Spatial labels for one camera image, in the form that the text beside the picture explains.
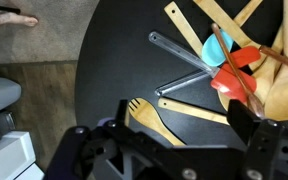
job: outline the bare foot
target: bare foot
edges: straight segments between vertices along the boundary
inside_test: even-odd
[[[5,13],[1,14],[2,23],[9,24],[22,24],[26,26],[35,26],[38,23],[38,20],[34,17],[17,15],[15,13]]]

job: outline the wooden fork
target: wooden fork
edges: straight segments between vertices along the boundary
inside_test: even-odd
[[[128,105],[129,112],[136,121],[159,133],[174,146],[185,145],[165,127],[157,111],[148,101],[142,98],[135,98]]]

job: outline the black round table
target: black round table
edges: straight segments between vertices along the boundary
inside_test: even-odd
[[[227,145],[243,148],[226,125],[157,107],[154,90],[197,69],[148,40],[158,31],[189,48],[164,12],[168,0],[101,0],[82,44],[76,76],[75,104],[78,125],[94,129],[98,121],[114,117],[119,100],[141,97],[157,109],[164,124],[190,145]],[[175,1],[202,42],[212,33],[213,22],[193,1]],[[234,18],[249,0],[217,0]],[[263,0],[242,29],[254,41],[270,46],[282,20],[282,1]],[[167,97],[225,114],[210,78],[173,92]],[[131,121],[130,128],[144,131],[166,146],[157,133]]]

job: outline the plastic utensil handle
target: plastic utensil handle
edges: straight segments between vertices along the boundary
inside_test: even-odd
[[[184,76],[180,79],[172,81],[166,85],[156,88],[155,94],[158,96],[163,96],[167,93],[176,91],[178,89],[184,88],[190,84],[193,84],[196,81],[209,77],[208,74],[205,74],[203,71],[194,72],[187,76]]]
[[[214,77],[219,71],[219,68],[210,67],[209,65],[205,64],[200,58],[193,55],[192,53],[182,48],[181,46],[177,45],[176,43],[169,40],[168,38],[161,35],[160,33],[153,31],[149,34],[148,38],[153,44],[174,54],[175,56],[183,59],[184,61],[190,63],[191,65],[199,69],[202,69],[203,71],[208,73],[211,77]]]

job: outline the person's foot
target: person's foot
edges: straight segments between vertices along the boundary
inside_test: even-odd
[[[9,24],[22,24],[26,26],[35,26],[38,20],[34,17],[17,15],[15,13],[5,13],[2,14],[2,22]]]

